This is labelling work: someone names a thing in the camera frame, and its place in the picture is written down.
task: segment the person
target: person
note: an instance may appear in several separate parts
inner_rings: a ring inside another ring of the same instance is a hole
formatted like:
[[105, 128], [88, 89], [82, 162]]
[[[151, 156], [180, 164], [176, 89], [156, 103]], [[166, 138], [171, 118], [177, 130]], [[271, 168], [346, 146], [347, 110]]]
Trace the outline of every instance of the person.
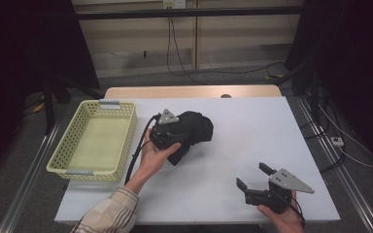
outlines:
[[[144, 184], [163, 166], [169, 155], [181, 144], [172, 145], [166, 150], [159, 150], [150, 140], [151, 130], [147, 130], [142, 148], [141, 163], [138, 170], [124, 187], [118, 187], [106, 200], [89, 210], [80, 222], [72, 229], [74, 233], [95, 232], [129, 232], [136, 219], [138, 194]], [[277, 215], [266, 206], [258, 210], [269, 217], [279, 233], [302, 233], [301, 221], [296, 213], [288, 208]]]

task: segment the hand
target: hand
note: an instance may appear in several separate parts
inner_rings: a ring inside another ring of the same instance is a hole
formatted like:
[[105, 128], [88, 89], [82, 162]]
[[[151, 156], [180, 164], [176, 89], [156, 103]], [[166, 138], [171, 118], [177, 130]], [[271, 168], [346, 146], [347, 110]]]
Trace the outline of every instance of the hand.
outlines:
[[151, 130], [145, 134], [144, 146], [142, 147], [141, 164], [133, 177], [125, 185], [126, 188], [138, 194], [145, 182], [158, 172], [165, 160], [181, 147], [180, 143], [172, 145], [166, 150], [159, 150], [150, 139]]
[[177, 151], [181, 147], [180, 143], [172, 145], [166, 150], [159, 150], [150, 139], [151, 130], [145, 134], [144, 146], [142, 147], [141, 164], [138, 171], [144, 173], [148, 177], [158, 172], [163, 166], [169, 155]]
[[[298, 210], [296, 206], [296, 202], [294, 199], [296, 199], [296, 191], [292, 191], [292, 201], [291, 205]], [[291, 208], [287, 208], [285, 212], [283, 212], [281, 215], [278, 215], [271, 211], [266, 206], [259, 205], [258, 210], [263, 213], [265, 216], [267, 216], [269, 219], [271, 219], [272, 223], [274, 223], [275, 227], [277, 228], [278, 232], [280, 233], [303, 233], [304, 228], [301, 224], [301, 219], [299, 215]]]

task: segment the striped sleeve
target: striped sleeve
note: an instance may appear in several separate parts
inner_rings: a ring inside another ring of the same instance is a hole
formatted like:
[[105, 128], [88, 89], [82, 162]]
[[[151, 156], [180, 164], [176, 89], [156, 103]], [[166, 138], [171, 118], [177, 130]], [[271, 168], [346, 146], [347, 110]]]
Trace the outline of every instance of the striped sleeve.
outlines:
[[72, 232], [129, 232], [135, 224], [138, 196], [119, 187], [110, 197], [92, 208]]

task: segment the wrist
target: wrist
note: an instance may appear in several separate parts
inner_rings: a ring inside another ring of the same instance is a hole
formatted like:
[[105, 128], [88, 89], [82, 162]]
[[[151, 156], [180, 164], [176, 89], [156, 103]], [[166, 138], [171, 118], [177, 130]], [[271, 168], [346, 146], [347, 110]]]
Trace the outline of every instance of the wrist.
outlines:
[[139, 194], [141, 188], [144, 186], [149, 178], [150, 177], [147, 174], [137, 171], [125, 185], [125, 187], [132, 192]]

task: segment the black rod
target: black rod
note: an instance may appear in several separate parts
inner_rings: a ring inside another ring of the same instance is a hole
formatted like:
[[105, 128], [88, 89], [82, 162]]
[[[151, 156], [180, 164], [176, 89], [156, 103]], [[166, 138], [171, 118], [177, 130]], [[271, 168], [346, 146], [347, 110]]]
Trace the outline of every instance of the black rod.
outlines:
[[76, 14], [30, 14], [22, 13], [31, 19], [43, 20], [95, 20], [116, 18], [148, 18], [148, 17], [222, 17], [222, 16], [269, 16], [298, 15], [303, 11], [322, 11], [326, 7], [265, 7], [265, 8], [221, 8], [221, 9], [172, 9], [143, 10], [122, 12], [93, 12]]

